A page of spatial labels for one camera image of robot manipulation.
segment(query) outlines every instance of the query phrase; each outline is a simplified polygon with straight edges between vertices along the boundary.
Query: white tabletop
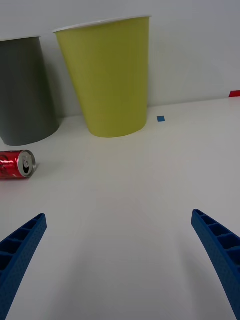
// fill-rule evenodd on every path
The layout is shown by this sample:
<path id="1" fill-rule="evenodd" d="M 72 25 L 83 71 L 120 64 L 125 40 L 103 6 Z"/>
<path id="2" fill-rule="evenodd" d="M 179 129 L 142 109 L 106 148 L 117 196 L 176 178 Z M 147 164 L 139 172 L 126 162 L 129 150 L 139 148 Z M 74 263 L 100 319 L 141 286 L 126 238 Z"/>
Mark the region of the white tabletop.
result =
<path id="1" fill-rule="evenodd" d="M 120 138 L 70 117 L 0 149 L 38 163 L 29 180 L 0 182 L 1 239 L 39 213 L 48 225 L 7 320 L 235 319 L 191 215 L 240 235 L 240 99 L 151 107 Z"/>

